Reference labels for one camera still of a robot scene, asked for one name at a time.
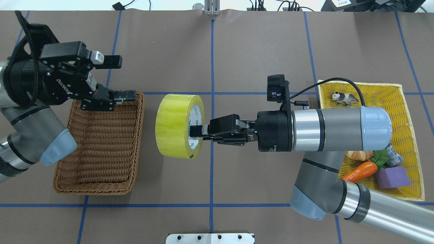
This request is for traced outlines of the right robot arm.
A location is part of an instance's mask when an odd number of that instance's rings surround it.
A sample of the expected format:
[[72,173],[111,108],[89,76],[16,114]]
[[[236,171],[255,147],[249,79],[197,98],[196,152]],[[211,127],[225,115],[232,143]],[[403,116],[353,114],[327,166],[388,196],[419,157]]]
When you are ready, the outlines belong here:
[[222,145],[256,141],[259,151],[303,151],[290,205],[307,218],[327,213],[419,243],[433,243],[433,211],[370,190],[349,177],[340,179],[343,159],[364,160],[389,145],[392,125],[380,107],[289,108],[261,111],[255,121],[236,114],[208,125],[191,119],[188,135]]

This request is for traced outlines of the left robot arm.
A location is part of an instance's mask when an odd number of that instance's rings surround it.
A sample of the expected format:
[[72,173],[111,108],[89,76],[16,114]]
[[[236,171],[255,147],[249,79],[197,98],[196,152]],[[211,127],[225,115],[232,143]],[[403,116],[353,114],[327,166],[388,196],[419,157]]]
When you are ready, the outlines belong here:
[[32,45],[22,40],[1,63],[1,114],[14,132],[1,139],[1,183],[37,163],[53,165],[78,145],[52,106],[77,101],[81,110],[111,112],[136,99],[135,90],[111,90],[91,71],[118,69],[121,55],[90,51],[81,41]]

